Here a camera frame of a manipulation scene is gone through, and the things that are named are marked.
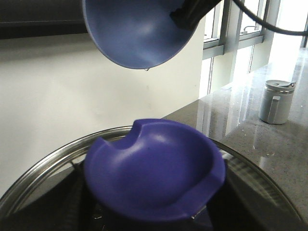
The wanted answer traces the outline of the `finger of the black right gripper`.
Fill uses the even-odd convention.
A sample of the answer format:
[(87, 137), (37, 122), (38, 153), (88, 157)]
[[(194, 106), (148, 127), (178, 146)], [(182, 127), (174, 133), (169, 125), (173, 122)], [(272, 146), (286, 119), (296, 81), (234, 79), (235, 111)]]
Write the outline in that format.
[(185, 0), (180, 8), (170, 13), (178, 28), (194, 30), (200, 20), (215, 8), (221, 0)]

